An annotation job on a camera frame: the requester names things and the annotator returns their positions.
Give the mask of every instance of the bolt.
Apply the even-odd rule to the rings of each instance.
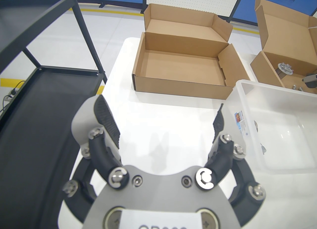
[[[211,182],[212,171],[208,168],[200,168],[196,173],[196,183],[198,186],[205,190],[210,190],[214,187],[214,184]]]
[[[132,179],[132,184],[134,187],[139,187],[142,185],[142,183],[143,183],[143,178],[141,176],[135,176]]]
[[[76,180],[69,180],[62,190],[67,194],[67,197],[72,197],[78,190],[78,182]]]
[[[88,138],[94,139],[94,137],[96,137],[97,135],[102,135],[102,134],[103,134],[103,129],[101,127],[97,127],[88,133]]]
[[[112,188],[119,188],[121,187],[121,181],[124,179],[124,177],[128,174],[128,171],[123,167],[116,167],[113,169],[108,177],[108,184]]]
[[[191,187],[191,178],[189,176],[183,176],[182,185],[186,188]]]
[[[233,153],[235,155],[243,155],[244,154],[243,147],[238,144],[235,144],[233,147]]]
[[[265,189],[260,184],[256,186],[249,186],[248,190],[251,196],[258,201],[263,200],[266,197]]]
[[[229,134],[223,135],[222,138],[226,141],[226,142],[230,142],[232,141],[232,137]]]

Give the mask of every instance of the brown cardboard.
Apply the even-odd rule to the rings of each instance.
[[[158,4],[148,5],[144,11],[144,23],[146,32],[152,33],[149,38],[160,38],[158,43],[170,43],[173,39],[179,53],[205,54],[203,56],[213,58],[228,45],[233,28],[214,13]],[[155,48],[167,51],[163,49],[164,45]]]
[[[317,70],[317,28],[312,28],[317,27],[317,18],[267,0],[256,0],[255,11],[263,51],[251,67],[258,81],[315,93],[301,80]],[[292,66],[293,75],[281,80],[275,69],[282,62]]]
[[[249,79],[233,45],[217,58],[198,56],[184,53],[182,43],[170,37],[142,33],[132,72],[136,91],[226,99],[237,80]],[[198,39],[191,41],[197,47]]]
[[[267,0],[256,0],[255,11],[265,54],[317,65],[316,18]]]
[[[257,77],[257,80],[261,83],[288,89],[291,89],[293,85],[296,85],[297,88],[302,87],[305,92],[317,94],[317,89],[310,89],[302,82],[305,75],[286,75],[284,78],[280,79],[276,74],[275,68],[272,66],[263,51],[261,51],[251,62],[251,67]]]

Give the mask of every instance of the cardboard box lid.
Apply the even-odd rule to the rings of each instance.
[[[226,43],[233,26],[216,14],[159,4],[144,11],[146,32]]]
[[[267,0],[255,11],[264,52],[317,65],[317,18]]]

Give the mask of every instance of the white table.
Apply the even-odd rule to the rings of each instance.
[[[138,44],[139,38],[124,41],[102,93],[121,133],[122,163],[156,175],[178,173],[194,165],[203,166],[214,138],[213,121],[223,100],[135,92],[131,73]],[[249,66],[254,56],[240,56],[251,80],[256,80]],[[73,172],[81,157],[79,153]],[[273,185],[273,191],[274,186],[280,187],[275,183],[281,179],[294,182],[304,177],[290,175],[284,179],[266,174],[254,175],[258,182],[265,180],[266,185]],[[105,181],[95,172],[92,184],[98,194]],[[235,185],[231,172],[220,183],[227,197]],[[307,189],[316,190],[316,184],[312,186],[315,189],[309,186]],[[292,190],[285,188],[284,192],[286,194],[281,196],[271,194],[271,197],[268,194],[261,210],[244,228],[306,228],[306,225],[312,224],[312,220],[316,221],[316,197],[308,193],[306,197],[292,199],[287,194]],[[306,215],[307,218],[298,218],[296,214]],[[81,228],[81,223],[65,203],[60,212],[59,228]]]

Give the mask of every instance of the metal part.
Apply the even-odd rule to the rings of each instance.
[[[115,207],[110,210],[105,216],[105,229],[119,229],[122,207]]]
[[[89,143],[86,143],[80,147],[81,154],[85,159],[90,159]]]
[[[284,78],[286,75],[293,74],[292,66],[290,66],[289,64],[279,63],[277,67],[278,68],[275,71],[280,77],[280,79]]]
[[[221,138],[222,138],[221,141],[223,141],[224,143],[232,141],[232,137],[229,134],[225,134]]]
[[[134,187],[139,187],[143,183],[143,178],[141,176],[135,176],[132,179],[132,184]]]
[[[102,135],[102,134],[103,134],[103,128],[97,127],[88,133],[88,138],[94,139],[94,137],[96,137],[97,135]]]
[[[212,171],[208,168],[200,168],[196,173],[196,182],[198,186],[202,189],[210,190],[214,187],[214,184],[211,182]]]
[[[240,146],[239,144],[234,144],[233,153],[235,155],[245,155],[243,147]]]
[[[116,167],[109,174],[108,183],[112,188],[119,188],[121,186],[120,181],[122,181],[123,177],[127,174],[127,170],[123,167]]]
[[[63,186],[63,191],[67,194],[67,197],[72,197],[78,190],[78,182],[76,180],[69,180]]]
[[[201,222],[202,222],[202,228],[203,229],[218,229],[219,228],[219,222],[217,219],[217,216],[208,209],[200,209],[197,211],[197,213],[201,214]]]
[[[248,190],[249,190],[250,195],[256,200],[260,201],[260,200],[265,199],[265,197],[266,197],[265,189],[260,184],[258,184],[256,186],[249,186]]]
[[[183,176],[182,177],[182,185],[186,188],[191,187],[191,185],[192,185],[191,178],[189,176]]]
[[[206,208],[216,214],[221,228],[241,228],[231,204],[219,186],[204,191],[198,186],[185,188],[181,185],[182,177],[189,176],[194,179],[201,167],[193,166],[168,176],[148,174],[134,166],[124,168],[131,177],[141,176],[144,181],[142,186],[136,190],[132,183],[128,183],[123,190],[118,191],[106,185],[94,201],[83,229],[104,229],[105,214],[118,206],[158,212],[197,212]]]

